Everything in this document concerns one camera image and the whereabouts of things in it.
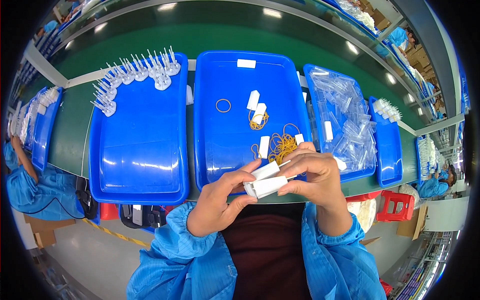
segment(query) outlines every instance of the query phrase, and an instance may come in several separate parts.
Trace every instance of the ceiling light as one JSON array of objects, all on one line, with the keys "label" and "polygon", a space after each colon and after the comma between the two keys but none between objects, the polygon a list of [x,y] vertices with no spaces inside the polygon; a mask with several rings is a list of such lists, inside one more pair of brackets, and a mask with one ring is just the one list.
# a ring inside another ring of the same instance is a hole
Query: ceiling light
[{"label": "ceiling light", "polygon": [[71,40],[70,42],[68,42],[68,44],[65,46],[65,49],[70,48],[70,47],[72,46],[72,44],[73,44],[73,41],[74,41],[74,40]]},{"label": "ceiling light", "polygon": [[391,84],[396,84],[396,79],[395,79],[395,77],[393,77],[392,74],[387,73],[387,74],[386,74],[386,77],[387,77],[387,80],[388,80]]},{"label": "ceiling light", "polygon": [[156,10],[159,12],[172,10],[177,5],[176,2],[160,5]]},{"label": "ceiling light", "polygon": [[102,24],[100,24],[100,25],[95,26],[95,29],[93,30],[94,33],[97,33],[97,32],[99,32],[100,30],[102,30],[103,28],[105,28],[105,26],[107,26],[107,23],[108,23],[108,22],[105,22],[105,23],[102,23]]},{"label": "ceiling light", "polygon": [[265,8],[265,7],[264,7],[264,15],[274,17],[274,18],[278,18],[278,19],[282,18],[282,13],[281,12],[276,11],[276,10],[272,10],[272,9],[269,9],[269,8]]},{"label": "ceiling light", "polygon": [[357,47],[355,47],[355,45],[353,45],[349,41],[347,41],[347,46],[348,46],[348,49],[353,52],[353,54],[358,55],[360,53]]}]

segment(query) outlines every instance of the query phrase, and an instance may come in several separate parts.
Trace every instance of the yellow floor stripe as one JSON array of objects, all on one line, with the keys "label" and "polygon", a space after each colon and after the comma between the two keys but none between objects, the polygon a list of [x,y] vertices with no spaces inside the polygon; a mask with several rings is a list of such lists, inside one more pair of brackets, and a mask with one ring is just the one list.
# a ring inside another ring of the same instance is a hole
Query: yellow floor stripe
[{"label": "yellow floor stripe", "polygon": [[119,234],[119,233],[110,231],[110,230],[108,230],[108,229],[106,229],[106,228],[103,228],[103,227],[101,227],[101,226],[99,226],[99,225],[97,225],[97,224],[92,223],[91,221],[89,221],[89,220],[87,220],[87,219],[82,219],[82,221],[84,221],[84,222],[87,223],[87,224],[92,225],[93,227],[95,227],[95,228],[97,228],[97,229],[102,230],[103,232],[106,232],[106,233],[108,233],[108,234],[110,234],[110,235],[113,235],[113,236],[115,236],[115,237],[117,237],[117,238],[120,238],[120,239],[122,239],[122,240],[127,240],[127,241],[129,241],[129,242],[132,242],[132,243],[135,243],[135,244],[137,244],[137,245],[144,246],[144,247],[147,247],[147,248],[150,247],[150,244],[147,244],[147,243],[145,243],[145,242],[142,242],[141,240],[132,239],[132,238],[126,237],[126,236],[124,236],[124,235],[122,235],[122,234]]}]

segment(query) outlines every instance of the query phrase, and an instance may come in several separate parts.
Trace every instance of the green workbench surface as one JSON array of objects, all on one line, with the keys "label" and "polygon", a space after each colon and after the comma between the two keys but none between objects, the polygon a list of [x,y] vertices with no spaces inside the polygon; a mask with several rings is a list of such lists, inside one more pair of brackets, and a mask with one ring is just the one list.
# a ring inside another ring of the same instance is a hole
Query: green workbench surface
[{"label": "green workbench surface", "polygon": [[[369,55],[353,55],[346,41],[325,28],[302,18],[284,13],[281,19],[262,14],[262,8],[233,2],[179,2],[171,14],[161,14],[155,7],[141,9],[111,19],[97,33],[90,30],[77,37],[68,49],[59,51],[53,65],[67,78],[99,70],[118,57],[130,53],[146,53],[146,49],[163,49],[173,45],[195,59],[206,50],[235,49],[283,54],[290,57],[298,71],[306,63],[320,65],[355,78],[365,98],[385,97],[399,106],[403,121],[418,129],[423,126],[403,99],[407,92],[400,84],[391,85],[385,78],[385,69]],[[194,72],[188,74],[193,87]],[[23,97],[29,99],[41,87],[48,85],[40,77],[26,87]],[[89,128],[94,88],[91,83],[65,90],[52,130],[48,162],[70,173],[88,178]],[[193,106],[187,106],[187,150],[190,170],[190,194],[195,200],[199,192],[194,180]],[[403,181],[417,179],[415,137],[400,129],[403,150]],[[373,176],[342,184],[345,196],[382,189]],[[262,203],[305,201],[295,195],[262,198]]]}]

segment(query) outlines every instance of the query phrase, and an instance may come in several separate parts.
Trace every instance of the black cable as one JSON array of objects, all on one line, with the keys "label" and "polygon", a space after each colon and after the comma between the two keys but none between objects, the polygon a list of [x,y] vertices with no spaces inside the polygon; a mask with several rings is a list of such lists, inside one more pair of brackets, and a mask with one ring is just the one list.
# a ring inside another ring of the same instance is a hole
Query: black cable
[{"label": "black cable", "polygon": [[69,216],[71,216],[72,218],[77,219],[77,220],[82,220],[82,219],[85,219],[85,218],[86,218],[85,216],[84,216],[83,218],[77,218],[77,217],[75,217],[75,216],[70,215],[70,213],[65,209],[65,207],[63,207],[63,205],[61,204],[60,200],[59,200],[57,197],[53,198],[52,201],[50,201],[44,208],[42,208],[42,209],[40,209],[39,211],[36,211],[36,212],[34,212],[34,213],[26,213],[26,212],[21,212],[21,211],[19,211],[19,210],[18,210],[18,212],[23,213],[23,214],[27,214],[27,215],[37,214],[37,213],[41,212],[42,210],[44,210],[45,208],[47,208],[47,207],[53,202],[53,200],[55,200],[55,199],[57,199],[58,203],[59,203],[60,206],[63,208],[63,210],[64,210]]}]

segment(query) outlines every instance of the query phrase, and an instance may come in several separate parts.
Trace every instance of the right hand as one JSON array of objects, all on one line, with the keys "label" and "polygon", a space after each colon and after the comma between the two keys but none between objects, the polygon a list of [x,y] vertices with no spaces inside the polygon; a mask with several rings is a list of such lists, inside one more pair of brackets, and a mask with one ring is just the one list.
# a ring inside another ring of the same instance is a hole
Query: right hand
[{"label": "right hand", "polygon": [[346,207],[346,199],[340,189],[338,164],[332,154],[317,153],[312,142],[303,142],[283,159],[288,160],[291,162],[281,168],[278,176],[288,178],[307,172],[307,182],[291,180],[278,190],[279,196],[294,193],[325,209]]}]

